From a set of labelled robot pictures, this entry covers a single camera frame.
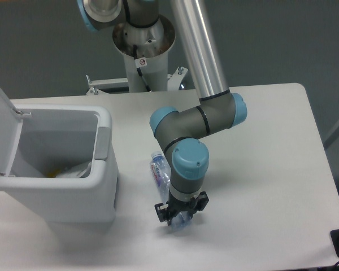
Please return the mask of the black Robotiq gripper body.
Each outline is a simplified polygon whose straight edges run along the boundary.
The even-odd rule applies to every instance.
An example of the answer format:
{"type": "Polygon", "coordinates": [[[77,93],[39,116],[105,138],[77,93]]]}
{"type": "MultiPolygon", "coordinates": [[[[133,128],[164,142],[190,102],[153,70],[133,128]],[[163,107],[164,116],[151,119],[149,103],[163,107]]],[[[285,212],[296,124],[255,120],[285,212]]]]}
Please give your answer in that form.
{"type": "Polygon", "coordinates": [[[195,197],[191,197],[190,201],[181,201],[170,196],[167,201],[167,212],[169,216],[177,216],[180,212],[188,212],[192,216],[198,212],[197,203],[198,200],[195,197]]]}

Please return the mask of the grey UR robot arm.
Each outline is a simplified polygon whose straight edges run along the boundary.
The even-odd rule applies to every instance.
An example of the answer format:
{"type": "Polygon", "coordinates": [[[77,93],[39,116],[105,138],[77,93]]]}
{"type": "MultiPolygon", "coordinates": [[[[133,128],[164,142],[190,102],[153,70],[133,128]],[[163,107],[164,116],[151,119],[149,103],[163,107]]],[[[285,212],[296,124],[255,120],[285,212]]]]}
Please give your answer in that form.
{"type": "Polygon", "coordinates": [[[158,1],[78,1],[86,27],[113,27],[122,54],[129,91],[168,89],[168,52],[180,36],[199,105],[185,111],[157,109],[150,117],[153,135],[171,168],[168,199],[155,206],[160,221],[171,223],[180,212],[202,211],[202,190],[209,152],[201,138],[245,121],[242,96],[231,93],[223,75],[203,1],[172,1],[175,21],[159,13],[158,1]]]}

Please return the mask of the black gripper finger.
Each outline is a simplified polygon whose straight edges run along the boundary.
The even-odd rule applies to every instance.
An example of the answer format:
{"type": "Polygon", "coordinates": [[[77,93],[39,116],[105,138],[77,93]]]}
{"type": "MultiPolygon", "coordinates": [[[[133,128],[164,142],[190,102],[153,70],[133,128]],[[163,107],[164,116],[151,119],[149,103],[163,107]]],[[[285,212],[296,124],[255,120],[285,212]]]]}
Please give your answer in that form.
{"type": "Polygon", "coordinates": [[[193,218],[193,215],[197,212],[201,212],[205,209],[206,205],[208,203],[208,196],[205,191],[202,191],[199,193],[199,195],[195,197],[191,197],[190,199],[190,211],[189,215],[191,218],[193,218]]]}
{"type": "Polygon", "coordinates": [[[167,222],[172,225],[172,219],[176,216],[175,211],[168,204],[158,203],[154,206],[156,214],[160,222],[167,222]]]}

